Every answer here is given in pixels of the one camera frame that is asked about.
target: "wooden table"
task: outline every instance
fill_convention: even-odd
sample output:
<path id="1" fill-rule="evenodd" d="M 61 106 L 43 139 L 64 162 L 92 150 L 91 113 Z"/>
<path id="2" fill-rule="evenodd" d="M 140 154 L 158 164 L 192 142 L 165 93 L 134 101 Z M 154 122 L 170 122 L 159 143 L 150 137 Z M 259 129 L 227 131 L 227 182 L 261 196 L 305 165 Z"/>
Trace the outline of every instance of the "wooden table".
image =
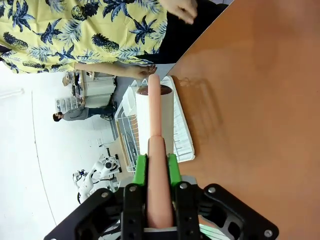
<path id="1" fill-rule="evenodd" d="M 235 0 L 168 74 L 196 155 L 181 173 L 281 240 L 320 239 L 320 2 Z"/>

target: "pink sausage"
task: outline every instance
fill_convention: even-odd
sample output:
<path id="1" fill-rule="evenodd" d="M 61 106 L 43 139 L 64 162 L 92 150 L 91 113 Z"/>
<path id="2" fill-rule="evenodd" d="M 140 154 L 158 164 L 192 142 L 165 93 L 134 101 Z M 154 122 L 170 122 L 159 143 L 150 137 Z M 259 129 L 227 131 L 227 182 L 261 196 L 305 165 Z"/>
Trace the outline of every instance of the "pink sausage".
<path id="1" fill-rule="evenodd" d="M 169 228 L 174 224 L 167 170 L 165 140 L 161 129 L 161 86 L 158 75 L 148 81 L 150 139 L 148 146 L 147 221 L 150 228 Z"/>

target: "white robot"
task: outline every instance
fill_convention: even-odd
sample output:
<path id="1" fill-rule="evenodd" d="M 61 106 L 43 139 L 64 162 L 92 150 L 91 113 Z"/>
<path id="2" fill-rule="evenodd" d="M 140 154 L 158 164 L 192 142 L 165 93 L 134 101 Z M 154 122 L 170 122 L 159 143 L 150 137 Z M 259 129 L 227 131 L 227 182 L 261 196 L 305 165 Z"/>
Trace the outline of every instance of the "white robot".
<path id="1" fill-rule="evenodd" d="M 85 173 L 85 171 L 82 170 L 73 174 L 73 182 L 74 185 L 78 188 L 78 202 L 80 204 L 83 203 L 95 191 L 95 189 L 93 190 L 94 184 L 100 181 L 111 181 L 114 179 L 114 176 L 110 179 L 105 178 L 113 175 L 115 172 L 119 172 L 116 157 L 106 158 L 105 163 L 97 161 L 89 172 Z M 84 180 L 80 185 L 78 185 L 78 181 L 82 177 L 84 177 Z"/>

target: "pineapple print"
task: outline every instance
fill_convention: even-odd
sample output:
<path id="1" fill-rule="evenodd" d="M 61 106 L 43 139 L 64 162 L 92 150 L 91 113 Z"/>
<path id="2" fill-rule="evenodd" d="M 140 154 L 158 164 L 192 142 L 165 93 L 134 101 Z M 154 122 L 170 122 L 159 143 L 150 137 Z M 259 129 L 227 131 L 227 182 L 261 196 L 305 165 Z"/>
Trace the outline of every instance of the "pineapple print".
<path id="1" fill-rule="evenodd" d="M 97 14 L 99 3 L 87 3 L 84 6 L 74 6 L 71 10 L 71 15 L 74 19 L 84 21 L 88 17 Z"/>
<path id="2" fill-rule="evenodd" d="M 28 44 L 25 41 L 12 36 L 7 31 L 3 34 L 3 38 L 7 44 L 16 47 L 17 49 L 26 50 L 28 48 Z"/>
<path id="3" fill-rule="evenodd" d="M 44 69 L 46 66 L 44 64 L 37 63 L 35 61 L 23 61 L 23 66 L 31 67 L 35 69 Z"/>
<path id="4" fill-rule="evenodd" d="M 92 36 L 92 43 L 102 48 L 107 53 L 112 53 L 119 49 L 118 43 L 110 41 L 109 38 L 103 36 L 101 33 Z"/>

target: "hand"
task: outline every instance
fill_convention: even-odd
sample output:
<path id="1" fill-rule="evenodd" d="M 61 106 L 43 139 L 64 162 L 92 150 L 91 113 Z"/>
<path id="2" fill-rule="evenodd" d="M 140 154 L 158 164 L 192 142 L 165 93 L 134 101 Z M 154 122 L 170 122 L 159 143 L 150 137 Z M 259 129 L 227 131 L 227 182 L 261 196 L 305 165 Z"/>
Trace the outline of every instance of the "hand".
<path id="1" fill-rule="evenodd" d="M 145 79 L 149 77 L 151 74 L 154 74 L 157 70 L 156 65 L 150 66 L 139 66 L 133 65 L 128 66 L 125 70 L 125 75 L 134 79 Z"/>
<path id="2" fill-rule="evenodd" d="M 197 16 L 196 0 L 159 0 L 160 4 L 171 14 L 176 15 L 187 24 L 193 24 Z"/>

